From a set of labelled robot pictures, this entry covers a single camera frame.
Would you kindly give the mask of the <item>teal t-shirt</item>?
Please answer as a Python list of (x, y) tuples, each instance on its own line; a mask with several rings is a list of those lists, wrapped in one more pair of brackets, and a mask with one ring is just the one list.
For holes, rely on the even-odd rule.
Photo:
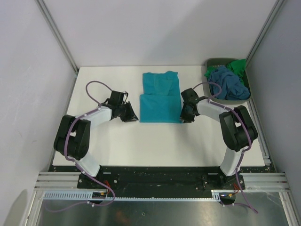
[(144, 73), (140, 122), (179, 123), (182, 111), (178, 73)]

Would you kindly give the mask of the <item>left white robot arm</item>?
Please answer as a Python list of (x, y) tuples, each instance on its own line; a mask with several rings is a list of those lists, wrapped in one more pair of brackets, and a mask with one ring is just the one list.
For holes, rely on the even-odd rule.
[(79, 116), (66, 114), (61, 119), (54, 149), (67, 161), (73, 162), (83, 174), (89, 175), (87, 182), (93, 188), (101, 187), (104, 177), (99, 174), (101, 166), (89, 153), (91, 129), (115, 118), (122, 122), (138, 121), (127, 98), (127, 92), (112, 91), (111, 96), (92, 111)]

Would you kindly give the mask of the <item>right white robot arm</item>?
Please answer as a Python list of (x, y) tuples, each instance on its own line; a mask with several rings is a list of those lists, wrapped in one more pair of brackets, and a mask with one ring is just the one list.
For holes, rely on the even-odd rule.
[(222, 174), (217, 177), (217, 184), (228, 189), (234, 183), (233, 175), (239, 171), (243, 155), (250, 150), (258, 137), (257, 129), (245, 106), (230, 108), (208, 97), (199, 97), (192, 89), (181, 93), (183, 107), (180, 119), (183, 123), (194, 122), (195, 117), (203, 115), (220, 123), (223, 141), (227, 147), (220, 165)]

